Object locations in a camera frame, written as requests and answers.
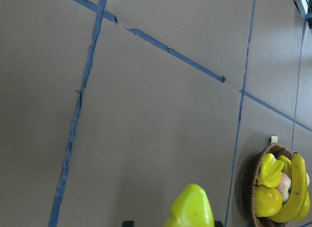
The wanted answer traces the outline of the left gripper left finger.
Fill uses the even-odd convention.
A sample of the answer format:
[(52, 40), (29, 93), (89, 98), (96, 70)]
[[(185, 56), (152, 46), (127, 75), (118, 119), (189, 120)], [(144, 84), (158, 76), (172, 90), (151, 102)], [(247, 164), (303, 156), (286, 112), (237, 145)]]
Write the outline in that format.
[(122, 223), (122, 227), (134, 227), (135, 226), (135, 222), (133, 220), (126, 220), (123, 221)]

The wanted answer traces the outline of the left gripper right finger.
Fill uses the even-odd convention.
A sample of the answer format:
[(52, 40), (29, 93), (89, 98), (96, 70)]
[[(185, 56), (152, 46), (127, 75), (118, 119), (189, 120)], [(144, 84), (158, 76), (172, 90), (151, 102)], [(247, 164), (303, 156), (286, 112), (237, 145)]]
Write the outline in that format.
[(215, 227), (224, 227), (223, 223), (221, 221), (214, 221)]

